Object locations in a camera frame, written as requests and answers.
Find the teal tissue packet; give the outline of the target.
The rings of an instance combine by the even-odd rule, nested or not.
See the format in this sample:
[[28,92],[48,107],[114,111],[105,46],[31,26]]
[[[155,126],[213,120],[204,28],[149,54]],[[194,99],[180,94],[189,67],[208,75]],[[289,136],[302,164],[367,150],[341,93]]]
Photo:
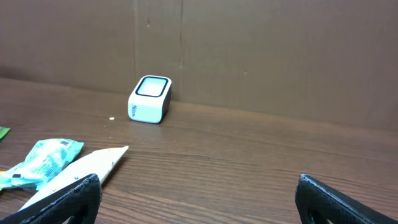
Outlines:
[[24,161],[1,175],[1,188],[40,190],[76,158],[83,146],[83,142],[72,139],[37,141]]

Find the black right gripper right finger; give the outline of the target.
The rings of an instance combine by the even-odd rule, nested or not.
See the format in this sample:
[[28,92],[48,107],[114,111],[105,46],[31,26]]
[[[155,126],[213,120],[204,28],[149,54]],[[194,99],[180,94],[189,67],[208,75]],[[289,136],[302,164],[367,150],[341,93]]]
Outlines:
[[342,192],[302,174],[295,191],[295,204],[304,224],[397,224]]

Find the white barcode scanner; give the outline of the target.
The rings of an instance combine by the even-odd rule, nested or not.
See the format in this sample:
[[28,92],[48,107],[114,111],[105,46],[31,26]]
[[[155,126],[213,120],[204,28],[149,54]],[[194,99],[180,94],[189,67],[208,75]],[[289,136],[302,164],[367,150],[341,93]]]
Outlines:
[[169,109],[172,93],[170,78],[146,75],[139,80],[127,102],[131,120],[158,124]]

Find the white tube gold cap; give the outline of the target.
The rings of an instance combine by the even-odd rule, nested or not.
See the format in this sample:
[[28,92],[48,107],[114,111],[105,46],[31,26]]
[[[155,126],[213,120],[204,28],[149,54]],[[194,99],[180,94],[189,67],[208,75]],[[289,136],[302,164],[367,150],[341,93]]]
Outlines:
[[39,200],[54,194],[60,189],[89,174],[96,174],[102,184],[128,149],[128,146],[100,149],[70,163],[61,173],[44,185],[19,210],[33,205]]

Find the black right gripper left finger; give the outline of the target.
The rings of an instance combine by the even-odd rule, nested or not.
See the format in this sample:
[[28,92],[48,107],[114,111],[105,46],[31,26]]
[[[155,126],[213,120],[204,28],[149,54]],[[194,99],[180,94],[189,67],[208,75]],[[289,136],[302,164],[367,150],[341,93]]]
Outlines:
[[99,177],[89,174],[48,197],[9,215],[1,224],[94,224],[102,200]]

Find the green snack packet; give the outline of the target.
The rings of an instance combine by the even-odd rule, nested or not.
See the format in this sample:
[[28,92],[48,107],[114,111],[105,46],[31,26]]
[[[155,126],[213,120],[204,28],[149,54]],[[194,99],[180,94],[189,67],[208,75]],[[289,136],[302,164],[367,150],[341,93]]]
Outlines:
[[0,127],[0,140],[2,140],[6,135],[7,135],[7,133],[10,131],[11,129],[10,128],[6,128],[6,127]]

